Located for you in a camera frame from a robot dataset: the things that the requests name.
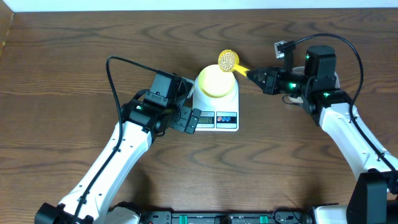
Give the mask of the yellow measuring scoop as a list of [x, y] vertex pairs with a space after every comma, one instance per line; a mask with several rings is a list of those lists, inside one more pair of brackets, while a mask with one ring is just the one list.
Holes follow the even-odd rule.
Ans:
[[219, 68], [223, 72], [238, 72], [239, 74], [247, 77], [248, 68], [239, 64], [239, 57], [235, 51], [224, 50], [218, 57]]

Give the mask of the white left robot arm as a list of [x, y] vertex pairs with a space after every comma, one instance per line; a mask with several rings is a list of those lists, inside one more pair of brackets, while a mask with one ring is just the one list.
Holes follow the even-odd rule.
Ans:
[[119, 110], [111, 138], [84, 178], [57, 206], [44, 203], [35, 223], [139, 223], [137, 211], [111, 208], [111, 202], [134, 164], [166, 129], [195, 132], [201, 111], [184, 105], [194, 87], [193, 80], [157, 72], [151, 88], [138, 91]]

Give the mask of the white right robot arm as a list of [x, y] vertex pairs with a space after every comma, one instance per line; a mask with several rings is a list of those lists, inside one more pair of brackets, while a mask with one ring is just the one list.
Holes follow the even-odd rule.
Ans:
[[293, 69], [292, 49], [275, 47], [283, 67], [251, 70], [247, 78], [268, 95], [302, 99], [301, 107], [338, 146], [356, 185], [347, 205], [314, 206], [301, 223], [397, 223], [397, 158], [377, 140], [361, 119], [354, 100], [338, 87], [332, 47], [311, 46], [302, 72]]

